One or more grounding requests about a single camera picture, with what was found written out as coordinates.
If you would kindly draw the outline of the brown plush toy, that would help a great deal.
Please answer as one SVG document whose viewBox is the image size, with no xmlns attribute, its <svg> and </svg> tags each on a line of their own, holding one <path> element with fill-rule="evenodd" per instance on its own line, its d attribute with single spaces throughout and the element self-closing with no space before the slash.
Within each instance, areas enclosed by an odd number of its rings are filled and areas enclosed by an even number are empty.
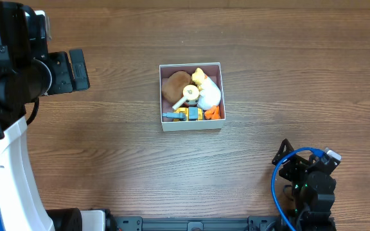
<svg viewBox="0 0 370 231">
<path fill-rule="evenodd" d="M 161 93 L 166 101 L 175 104 L 183 97 L 184 87 L 190 85 L 191 82 L 191 76 L 187 72 L 177 71 L 162 84 Z"/>
</svg>

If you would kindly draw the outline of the yellow wooden rattle drum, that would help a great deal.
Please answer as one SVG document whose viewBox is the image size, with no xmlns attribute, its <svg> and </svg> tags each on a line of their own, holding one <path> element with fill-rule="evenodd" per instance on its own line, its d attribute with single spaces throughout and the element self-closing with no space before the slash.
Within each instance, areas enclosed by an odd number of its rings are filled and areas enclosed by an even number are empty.
<svg viewBox="0 0 370 231">
<path fill-rule="evenodd" d="M 183 106 L 186 100 L 195 100 L 195 99 L 198 100 L 199 96 L 200 96 L 200 91 L 197 86 L 195 85 L 185 86 L 182 91 L 182 97 L 180 98 L 180 100 L 178 100 L 178 102 L 176 102 L 176 104 L 172 106 L 173 111 Z"/>
</svg>

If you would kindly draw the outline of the yellow grey toy truck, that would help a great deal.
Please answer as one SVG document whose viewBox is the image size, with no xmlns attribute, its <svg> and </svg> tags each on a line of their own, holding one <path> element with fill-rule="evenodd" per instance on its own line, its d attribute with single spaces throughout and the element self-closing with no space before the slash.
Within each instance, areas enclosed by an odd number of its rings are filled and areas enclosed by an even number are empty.
<svg viewBox="0 0 370 231">
<path fill-rule="evenodd" d="M 203 121 L 204 112 L 198 107 L 180 107 L 174 112 L 163 113 L 162 117 L 170 121 Z"/>
</svg>

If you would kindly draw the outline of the white orange plush duck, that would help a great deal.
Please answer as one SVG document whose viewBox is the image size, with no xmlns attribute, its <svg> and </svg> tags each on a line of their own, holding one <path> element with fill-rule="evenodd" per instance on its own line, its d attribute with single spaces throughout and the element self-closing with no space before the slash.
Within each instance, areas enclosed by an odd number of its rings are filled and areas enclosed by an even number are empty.
<svg viewBox="0 0 370 231">
<path fill-rule="evenodd" d="M 221 119 L 219 104 L 222 99 L 222 92 L 216 83 L 199 67 L 196 68 L 191 79 L 199 90 L 200 96 L 197 106 L 204 111 L 205 119 Z"/>
</svg>

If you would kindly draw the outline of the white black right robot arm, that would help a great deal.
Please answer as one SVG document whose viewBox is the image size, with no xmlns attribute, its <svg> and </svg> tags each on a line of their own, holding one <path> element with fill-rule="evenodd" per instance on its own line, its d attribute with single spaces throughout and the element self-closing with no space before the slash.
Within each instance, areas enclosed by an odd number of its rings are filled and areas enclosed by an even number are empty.
<svg viewBox="0 0 370 231">
<path fill-rule="evenodd" d="M 335 202 L 336 180 L 332 172 L 342 157 L 326 148 L 294 149 L 284 139 L 272 159 L 275 168 L 270 180 L 270 193 L 279 212 L 271 230 L 335 230 L 331 208 Z M 276 195 L 276 178 L 289 181 L 294 208 L 283 210 Z"/>
</svg>

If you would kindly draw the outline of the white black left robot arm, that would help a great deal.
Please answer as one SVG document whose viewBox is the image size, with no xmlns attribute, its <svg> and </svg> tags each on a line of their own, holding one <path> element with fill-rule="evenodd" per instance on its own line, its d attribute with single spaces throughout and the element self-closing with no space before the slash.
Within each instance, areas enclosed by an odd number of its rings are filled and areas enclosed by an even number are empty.
<svg viewBox="0 0 370 231">
<path fill-rule="evenodd" d="M 13 56 L 0 46 L 0 230 L 83 230 L 79 209 L 44 208 L 29 160 L 27 129 L 40 97 L 88 88 L 81 49 L 39 60 Z"/>
</svg>

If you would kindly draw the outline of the white box pink interior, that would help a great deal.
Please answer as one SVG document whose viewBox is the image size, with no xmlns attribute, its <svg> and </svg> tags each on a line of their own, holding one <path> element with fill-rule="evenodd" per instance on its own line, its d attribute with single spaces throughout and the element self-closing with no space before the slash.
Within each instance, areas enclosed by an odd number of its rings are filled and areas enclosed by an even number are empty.
<svg viewBox="0 0 370 231">
<path fill-rule="evenodd" d="M 214 83 L 221 90 L 221 102 L 220 102 L 220 117 L 218 120 L 203 120 L 203 121 L 177 121 L 174 122 L 171 119 L 163 117 L 163 113 L 172 112 L 172 104 L 167 102 L 163 95 L 160 94 L 160 120 L 164 132 L 173 131 L 184 131 L 184 130 L 210 130 L 210 129 L 221 129 L 225 123 L 226 111 L 225 111 L 225 97 L 224 88 L 222 82 L 222 69 L 219 62 L 210 63 L 194 63 L 194 64 L 161 64 L 159 66 L 159 85 L 162 84 L 175 72 L 186 71 L 189 74 L 195 72 L 196 68 L 201 68 L 205 74 L 207 74 Z"/>
</svg>

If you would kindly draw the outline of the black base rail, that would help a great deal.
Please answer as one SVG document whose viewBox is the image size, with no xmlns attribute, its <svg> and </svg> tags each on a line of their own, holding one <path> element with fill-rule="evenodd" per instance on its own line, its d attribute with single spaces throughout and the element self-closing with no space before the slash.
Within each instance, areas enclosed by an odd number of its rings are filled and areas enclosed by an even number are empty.
<svg viewBox="0 0 370 231">
<path fill-rule="evenodd" d="M 83 217 L 82 230 L 120 231 L 253 231 L 288 230 L 277 216 L 249 216 L 247 218 L 142 218 L 140 216 Z"/>
</svg>

